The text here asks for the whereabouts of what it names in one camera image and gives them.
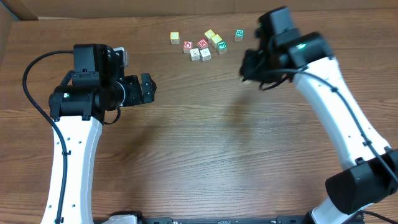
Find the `green block in cluster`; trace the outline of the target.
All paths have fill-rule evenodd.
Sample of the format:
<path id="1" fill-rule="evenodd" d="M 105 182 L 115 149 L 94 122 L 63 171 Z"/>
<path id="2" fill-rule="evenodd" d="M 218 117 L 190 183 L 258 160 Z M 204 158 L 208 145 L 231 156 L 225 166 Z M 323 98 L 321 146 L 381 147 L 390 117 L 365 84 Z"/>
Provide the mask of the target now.
<path id="1" fill-rule="evenodd" d="M 225 54 L 228 51 L 228 46 L 225 41 L 217 43 L 217 51 L 219 54 Z"/>

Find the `yellow block far left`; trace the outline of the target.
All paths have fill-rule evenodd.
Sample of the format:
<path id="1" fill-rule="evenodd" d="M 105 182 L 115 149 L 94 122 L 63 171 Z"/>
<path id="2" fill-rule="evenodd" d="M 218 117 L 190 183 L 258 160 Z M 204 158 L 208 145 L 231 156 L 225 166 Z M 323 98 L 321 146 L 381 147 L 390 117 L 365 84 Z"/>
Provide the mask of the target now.
<path id="1" fill-rule="evenodd" d="M 179 32 L 171 32 L 170 33 L 170 42 L 172 45 L 178 45 L 180 43 Z"/>

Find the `blue block letter L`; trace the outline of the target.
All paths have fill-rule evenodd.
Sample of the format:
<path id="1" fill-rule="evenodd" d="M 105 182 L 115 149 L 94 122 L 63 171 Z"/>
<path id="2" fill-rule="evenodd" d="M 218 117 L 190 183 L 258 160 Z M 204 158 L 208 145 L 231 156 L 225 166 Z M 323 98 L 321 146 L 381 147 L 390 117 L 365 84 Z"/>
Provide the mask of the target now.
<path id="1" fill-rule="evenodd" d="M 251 84 L 251 82 L 252 81 L 250 81 L 250 80 L 246 80 L 246 81 L 243 81 L 243 84 L 248 85 L 248 84 Z"/>

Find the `yellow block lower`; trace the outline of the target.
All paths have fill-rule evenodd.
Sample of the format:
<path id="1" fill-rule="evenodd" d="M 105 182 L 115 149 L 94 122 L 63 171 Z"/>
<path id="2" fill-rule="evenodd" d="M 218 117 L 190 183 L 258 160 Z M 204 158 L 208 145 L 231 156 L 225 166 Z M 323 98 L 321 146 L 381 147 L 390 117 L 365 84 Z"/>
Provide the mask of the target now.
<path id="1" fill-rule="evenodd" d="M 211 44 L 214 48 L 218 48 L 218 43 L 222 42 L 223 39 L 221 38 L 221 36 L 219 34 L 215 34 L 214 36 L 211 37 Z"/>

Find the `green block letter B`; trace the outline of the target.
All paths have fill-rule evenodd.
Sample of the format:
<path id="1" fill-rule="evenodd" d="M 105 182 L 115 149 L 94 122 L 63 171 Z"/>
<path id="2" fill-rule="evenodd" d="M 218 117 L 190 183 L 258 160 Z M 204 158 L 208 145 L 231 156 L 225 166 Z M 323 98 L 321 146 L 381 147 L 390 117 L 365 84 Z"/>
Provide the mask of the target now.
<path id="1" fill-rule="evenodd" d="M 235 35 L 234 35 L 234 41 L 235 42 L 242 42 L 243 40 L 244 40 L 244 30 L 236 29 Z"/>

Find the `white block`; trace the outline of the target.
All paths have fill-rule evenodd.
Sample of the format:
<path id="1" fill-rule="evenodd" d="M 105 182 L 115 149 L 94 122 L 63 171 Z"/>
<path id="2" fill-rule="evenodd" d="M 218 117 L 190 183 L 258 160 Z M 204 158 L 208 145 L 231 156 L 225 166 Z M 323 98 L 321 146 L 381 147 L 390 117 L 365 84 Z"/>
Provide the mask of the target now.
<path id="1" fill-rule="evenodd" d="M 200 55 L 203 62 L 211 59 L 211 53 L 209 48 L 201 49 Z"/>
<path id="2" fill-rule="evenodd" d="M 190 49 L 190 56 L 192 61 L 197 61 L 201 59 L 200 51 L 198 48 Z"/>

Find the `white block right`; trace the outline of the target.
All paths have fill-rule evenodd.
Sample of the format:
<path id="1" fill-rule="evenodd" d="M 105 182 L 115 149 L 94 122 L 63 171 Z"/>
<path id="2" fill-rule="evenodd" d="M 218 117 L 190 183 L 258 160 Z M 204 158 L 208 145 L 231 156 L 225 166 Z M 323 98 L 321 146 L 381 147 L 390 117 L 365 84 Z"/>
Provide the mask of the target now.
<path id="1" fill-rule="evenodd" d="M 203 62 L 211 59 L 211 53 L 209 48 L 201 49 L 200 55 Z"/>

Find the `yellow block upper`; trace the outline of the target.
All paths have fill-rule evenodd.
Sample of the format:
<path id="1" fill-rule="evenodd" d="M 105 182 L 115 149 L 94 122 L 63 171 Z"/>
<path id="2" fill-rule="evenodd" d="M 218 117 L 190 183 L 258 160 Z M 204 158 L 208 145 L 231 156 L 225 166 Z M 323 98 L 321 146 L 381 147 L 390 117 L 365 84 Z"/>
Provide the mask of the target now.
<path id="1" fill-rule="evenodd" d="M 205 35 L 206 41 L 210 43 L 210 42 L 211 42 L 211 38 L 212 38 L 213 36 L 215 36 L 215 33 L 213 32 L 212 29 L 209 29 L 209 30 L 207 30 L 207 31 L 204 33 L 204 35 Z"/>

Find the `red block letter E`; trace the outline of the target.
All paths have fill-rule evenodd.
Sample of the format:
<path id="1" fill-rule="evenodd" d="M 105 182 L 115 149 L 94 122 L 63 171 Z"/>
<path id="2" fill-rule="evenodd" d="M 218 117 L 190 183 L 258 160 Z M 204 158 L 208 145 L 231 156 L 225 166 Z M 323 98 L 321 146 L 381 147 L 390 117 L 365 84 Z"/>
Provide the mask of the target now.
<path id="1" fill-rule="evenodd" d="M 208 45 L 209 45 L 209 43 L 208 43 L 208 41 L 207 41 L 205 38 L 200 39 L 200 40 L 197 42 L 197 47 L 198 47 L 200 50 L 205 49 L 205 48 L 208 48 Z"/>

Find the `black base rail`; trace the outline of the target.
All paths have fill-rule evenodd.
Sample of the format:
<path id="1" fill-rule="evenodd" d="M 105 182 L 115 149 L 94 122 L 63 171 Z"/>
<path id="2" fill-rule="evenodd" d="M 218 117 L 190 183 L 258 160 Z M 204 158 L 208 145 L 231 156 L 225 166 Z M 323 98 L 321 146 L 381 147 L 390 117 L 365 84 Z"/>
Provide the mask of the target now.
<path id="1" fill-rule="evenodd" d="M 94 219 L 94 223 L 119 222 L 138 224 L 304 224 L 313 223 L 309 215 L 278 216 L 276 218 L 198 218 L 198 219 L 175 219 L 170 217 L 148 218 L 144 217 L 141 211 L 120 211 L 114 212 L 105 220 Z"/>

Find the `white block left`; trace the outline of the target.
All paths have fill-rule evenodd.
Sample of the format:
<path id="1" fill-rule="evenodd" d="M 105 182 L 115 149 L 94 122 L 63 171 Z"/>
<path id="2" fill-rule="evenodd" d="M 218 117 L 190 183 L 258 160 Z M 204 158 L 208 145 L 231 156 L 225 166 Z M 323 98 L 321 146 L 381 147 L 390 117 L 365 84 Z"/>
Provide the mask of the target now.
<path id="1" fill-rule="evenodd" d="M 197 61 L 201 59 L 200 51 L 198 48 L 190 49 L 190 56 L 192 61 Z"/>

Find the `red block with circle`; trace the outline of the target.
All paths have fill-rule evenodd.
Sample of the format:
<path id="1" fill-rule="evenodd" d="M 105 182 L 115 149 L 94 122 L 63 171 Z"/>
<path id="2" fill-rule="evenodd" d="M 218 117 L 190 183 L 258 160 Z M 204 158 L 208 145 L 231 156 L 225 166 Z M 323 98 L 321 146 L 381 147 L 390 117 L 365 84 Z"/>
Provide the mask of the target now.
<path id="1" fill-rule="evenodd" d="M 189 54 L 192 48 L 193 48 L 193 42 L 192 41 L 185 41 L 183 43 L 183 52 L 185 54 Z"/>

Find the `cardboard box edge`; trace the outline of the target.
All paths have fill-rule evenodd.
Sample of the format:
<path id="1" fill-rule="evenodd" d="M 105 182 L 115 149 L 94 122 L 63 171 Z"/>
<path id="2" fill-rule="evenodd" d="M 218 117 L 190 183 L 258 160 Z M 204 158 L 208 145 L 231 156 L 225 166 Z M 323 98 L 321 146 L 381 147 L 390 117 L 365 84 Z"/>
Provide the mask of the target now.
<path id="1" fill-rule="evenodd" d="M 1 0 L 1 3 L 21 21 L 38 20 L 38 17 L 21 0 Z"/>

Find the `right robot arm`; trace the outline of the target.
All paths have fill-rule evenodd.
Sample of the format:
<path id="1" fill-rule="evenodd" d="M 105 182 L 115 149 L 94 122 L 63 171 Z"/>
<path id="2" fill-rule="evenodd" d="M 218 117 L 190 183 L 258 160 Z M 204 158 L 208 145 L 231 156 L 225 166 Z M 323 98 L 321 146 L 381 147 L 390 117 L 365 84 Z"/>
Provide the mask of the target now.
<path id="1" fill-rule="evenodd" d="M 362 112 L 320 33 L 302 35 L 286 6 L 263 14 L 258 23 L 259 47 L 245 52 L 241 78 L 259 82 L 262 91 L 293 83 L 324 126 L 342 168 L 326 180 L 326 200 L 302 222 L 351 223 L 397 192 L 397 151 Z"/>

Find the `yellow block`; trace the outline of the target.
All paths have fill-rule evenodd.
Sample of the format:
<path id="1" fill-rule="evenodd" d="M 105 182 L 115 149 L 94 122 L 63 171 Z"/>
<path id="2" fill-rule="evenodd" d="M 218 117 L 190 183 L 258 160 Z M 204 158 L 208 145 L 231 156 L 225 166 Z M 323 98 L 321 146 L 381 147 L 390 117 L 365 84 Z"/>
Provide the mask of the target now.
<path id="1" fill-rule="evenodd" d="M 205 35 L 206 41 L 210 43 L 210 42 L 211 42 L 211 38 L 212 38 L 213 36 L 215 36 L 215 33 L 213 32 L 212 29 L 209 29 L 209 30 L 207 30 L 207 31 L 204 33 L 204 35 Z"/>
<path id="2" fill-rule="evenodd" d="M 221 38 L 221 36 L 219 34 L 215 34 L 214 36 L 211 37 L 211 44 L 214 48 L 218 48 L 218 43 L 222 42 L 223 39 Z"/>
<path id="3" fill-rule="evenodd" d="M 170 33 L 170 42 L 172 45 L 178 45 L 180 43 L 179 32 L 171 32 Z"/>

